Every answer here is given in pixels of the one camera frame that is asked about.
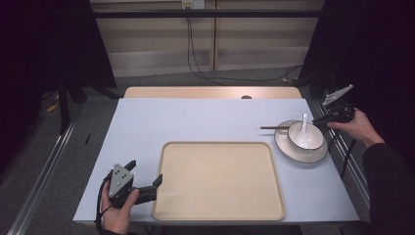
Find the person's left hand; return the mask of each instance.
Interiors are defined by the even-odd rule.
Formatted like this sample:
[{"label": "person's left hand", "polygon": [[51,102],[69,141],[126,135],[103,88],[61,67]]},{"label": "person's left hand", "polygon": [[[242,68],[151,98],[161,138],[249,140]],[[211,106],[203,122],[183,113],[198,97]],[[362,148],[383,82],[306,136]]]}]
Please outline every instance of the person's left hand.
[{"label": "person's left hand", "polygon": [[[101,195],[101,212],[110,207],[112,204],[108,196],[109,185],[110,181],[107,181]],[[109,208],[104,212],[103,220],[104,228],[106,230],[110,230],[118,234],[127,234],[130,223],[131,208],[137,201],[138,194],[138,189],[134,189],[130,195],[128,195],[128,198],[121,209]]]}]

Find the wall outlet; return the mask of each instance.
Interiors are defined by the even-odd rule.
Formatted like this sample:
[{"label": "wall outlet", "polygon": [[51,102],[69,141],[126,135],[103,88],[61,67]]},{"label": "wall outlet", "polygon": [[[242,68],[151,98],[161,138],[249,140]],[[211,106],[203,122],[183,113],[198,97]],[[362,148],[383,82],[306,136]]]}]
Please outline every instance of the wall outlet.
[{"label": "wall outlet", "polygon": [[182,9],[193,9],[193,0],[182,0]]},{"label": "wall outlet", "polygon": [[203,10],[205,8],[205,0],[193,0],[193,8]]}]

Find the table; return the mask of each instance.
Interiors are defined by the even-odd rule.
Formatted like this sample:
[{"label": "table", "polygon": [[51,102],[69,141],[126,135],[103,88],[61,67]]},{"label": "table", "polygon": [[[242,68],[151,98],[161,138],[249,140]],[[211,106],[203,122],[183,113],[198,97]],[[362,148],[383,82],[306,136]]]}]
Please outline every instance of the table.
[{"label": "table", "polygon": [[[205,87],[204,90],[208,92],[211,88]],[[330,155],[315,164],[294,162],[278,149],[272,130],[259,128],[287,119],[299,119],[302,113],[308,113],[312,118],[306,101],[298,96],[297,99],[239,99],[241,94],[249,92],[249,87],[247,89],[237,95],[228,95],[228,98],[237,99],[120,99],[73,220],[92,223],[95,219],[99,186],[114,164],[125,165],[136,160],[137,166],[132,170],[135,174],[134,186],[151,185],[157,177],[162,146],[169,141],[189,140],[259,141],[271,147],[286,214],[281,220],[266,223],[358,220]],[[152,206],[153,203],[148,203],[134,207],[131,220],[154,225],[263,224],[261,221],[159,221],[152,215]]]}]

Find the person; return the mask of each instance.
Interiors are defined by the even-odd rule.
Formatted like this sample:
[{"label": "person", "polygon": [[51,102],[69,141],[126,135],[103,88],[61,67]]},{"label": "person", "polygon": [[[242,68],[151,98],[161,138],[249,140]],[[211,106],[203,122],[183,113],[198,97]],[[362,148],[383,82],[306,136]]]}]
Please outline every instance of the person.
[{"label": "person", "polygon": [[[370,195],[370,217],[373,233],[415,234],[415,179],[406,169],[399,153],[385,143],[367,116],[356,110],[348,123],[329,122],[330,128],[348,133],[366,146],[363,167]],[[105,234],[126,234],[129,215],[138,192],[133,191],[121,210],[104,213]],[[111,205],[108,182],[103,190],[102,210]]]}]

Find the beige wall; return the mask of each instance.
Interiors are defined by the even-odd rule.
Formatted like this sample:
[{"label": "beige wall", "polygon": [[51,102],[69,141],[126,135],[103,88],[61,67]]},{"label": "beige wall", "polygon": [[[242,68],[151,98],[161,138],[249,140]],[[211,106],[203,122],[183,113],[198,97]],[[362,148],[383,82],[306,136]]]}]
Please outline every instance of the beige wall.
[{"label": "beige wall", "polygon": [[[221,10],[319,10],[322,4],[323,0],[206,0],[207,9]],[[94,10],[181,9],[181,1],[171,0],[91,0],[91,5]],[[302,64],[317,19],[191,21],[198,64],[205,71]],[[186,19],[100,19],[97,22],[115,76],[189,70]],[[176,60],[165,59],[171,56],[177,56]]]}]

